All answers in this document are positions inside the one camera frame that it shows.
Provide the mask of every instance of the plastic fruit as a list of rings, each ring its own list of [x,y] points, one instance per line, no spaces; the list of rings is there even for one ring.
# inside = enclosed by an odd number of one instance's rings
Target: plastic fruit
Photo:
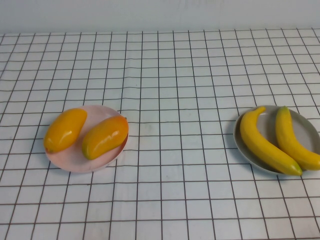
[[[264,106],[249,111],[241,119],[240,134],[249,150],[272,168],[287,175],[301,176],[302,170],[298,163],[281,151],[267,139],[257,128],[258,117],[266,110]]]
[[[286,106],[281,107],[276,114],[275,134],[280,149],[296,160],[303,169],[320,170],[320,155],[298,142],[290,110]]]
[[[107,118],[94,126],[82,141],[82,153],[94,160],[106,152],[120,146],[129,131],[125,117],[118,115]]]
[[[43,145],[46,151],[57,153],[69,148],[77,140],[87,115],[87,112],[81,108],[62,112],[45,134]]]

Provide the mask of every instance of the yellow mango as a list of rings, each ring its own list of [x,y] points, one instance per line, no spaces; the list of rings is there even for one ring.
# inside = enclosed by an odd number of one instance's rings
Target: yellow mango
[[[125,117],[107,118],[94,126],[84,137],[82,153],[93,160],[120,146],[126,139],[129,125]]]
[[[57,153],[69,148],[77,140],[87,119],[87,112],[72,108],[62,112],[47,130],[43,145],[49,153]]]

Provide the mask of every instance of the yellow banana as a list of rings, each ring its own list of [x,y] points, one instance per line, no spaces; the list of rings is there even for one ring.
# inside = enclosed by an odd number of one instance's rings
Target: yellow banana
[[[287,175],[301,176],[302,170],[298,163],[289,155],[281,151],[258,131],[257,122],[261,113],[266,110],[264,106],[249,111],[240,122],[240,134],[245,145],[258,158],[272,168]]]
[[[280,149],[296,160],[303,169],[320,170],[320,155],[298,142],[290,110],[286,106],[281,107],[276,114],[275,134]]]

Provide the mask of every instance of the white plate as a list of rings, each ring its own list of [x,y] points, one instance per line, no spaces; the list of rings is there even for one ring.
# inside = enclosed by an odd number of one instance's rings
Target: white plate
[[[278,172],[277,170],[273,169],[266,163],[264,163],[260,158],[254,155],[245,145],[244,141],[241,138],[240,134],[240,122],[242,117],[245,113],[249,111],[253,111],[261,106],[253,107],[242,115],[236,120],[234,129],[233,129],[233,137],[236,146],[238,147],[239,151],[242,155],[251,162],[254,166],[259,169],[262,169],[265,172],[277,175],[283,175],[283,173]],[[276,139],[276,115],[277,111],[280,108],[279,106],[272,106],[272,105],[265,105],[265,112],[263,112],[259,118],[257,123],[257,128],[259,132],[273,145],[278,146],[277,139]],[[309,151],[314,153],[320,154],[320,137],[315,129],[315,127],[303,116],[298,114],[295,111],[290,110],[290,114],[292,117],[292,124],[294,134],[297,140],[302,144],[305,148]]]
[[[116,159],[124,149],[128,136],[115,149],[106,152],[94,160],[86,159],[82,153],[82,140],[86,133],[101,121],[121,114],[110,107],[102,105],[86,105],[79,108],[86,110],[87,118],[76,142],[63,151],[57,153],[48,153],[46,151],[45,153],[54,165],[63,170],[74,173],[88,173],[104,168],[112,160]]]

